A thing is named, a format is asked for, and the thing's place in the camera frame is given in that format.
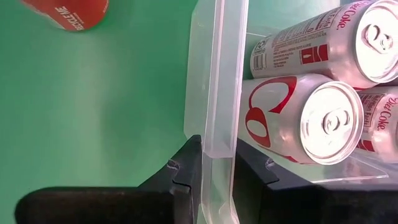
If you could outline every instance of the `pull tab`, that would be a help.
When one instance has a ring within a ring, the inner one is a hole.
[[[326,134],[333,134],[348,128],[349,114],[345,110],[337,109],[329,112],[323,118],[322,128]]]
[[[384,31],[375,24],[368,26],[365,38],[370,46],[372,46],[380,54],[387,54],[394,45],[393,38],[385,34]]]

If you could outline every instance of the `green surface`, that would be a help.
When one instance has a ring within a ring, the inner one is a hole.
[[[80,33],[1,3],[0,223],[30,191],[138,185],[179,149],[195,3],[111,0]]]

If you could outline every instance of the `can stack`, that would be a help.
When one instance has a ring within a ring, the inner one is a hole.
[[[356,148],[398,162],[397,27],[398,2],[358,1],[261,40],[239,137],[299,164],[337,164]]]

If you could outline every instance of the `barcode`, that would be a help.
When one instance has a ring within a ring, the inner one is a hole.
[[[255,71],[264,69],[264,54],[254,56],[253,67]]]

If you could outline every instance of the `can lid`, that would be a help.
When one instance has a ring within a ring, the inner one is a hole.
[[[364,123],[361,99],[343,82],[320,85],[308,98],[300,120],[307,155],[323,165],[346,159],[357,145]]]
[[[398,2],[373,3],[358,25],[355,52],[363,75],[375,83],[398,77]]]

